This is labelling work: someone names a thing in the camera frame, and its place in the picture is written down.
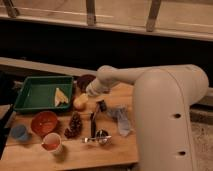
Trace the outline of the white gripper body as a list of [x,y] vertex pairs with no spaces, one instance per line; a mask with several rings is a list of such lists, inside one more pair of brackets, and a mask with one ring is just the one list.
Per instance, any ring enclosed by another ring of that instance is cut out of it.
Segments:
[[94,79],[92,82],[88,84],[86,87],[86,93],[89,96],[99,96],[103,93],[108,93],[109,88],[102,84],[98,79]]

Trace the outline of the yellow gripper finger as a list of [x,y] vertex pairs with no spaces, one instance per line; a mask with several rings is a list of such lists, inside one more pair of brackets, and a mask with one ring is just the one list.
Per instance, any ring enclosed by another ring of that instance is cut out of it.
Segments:
[[79,103],[86,103],[88,101],[88,95],[86,93],[81,94],[78,98],[77,98]]

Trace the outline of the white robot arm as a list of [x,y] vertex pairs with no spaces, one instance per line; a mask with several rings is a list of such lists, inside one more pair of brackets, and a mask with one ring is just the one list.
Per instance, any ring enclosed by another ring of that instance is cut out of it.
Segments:
[[86,93],[98,96],[120,82],[133,86],[140,171],[197,171],[189,109],[207,93],[206,73],[196,65],[102,66]]

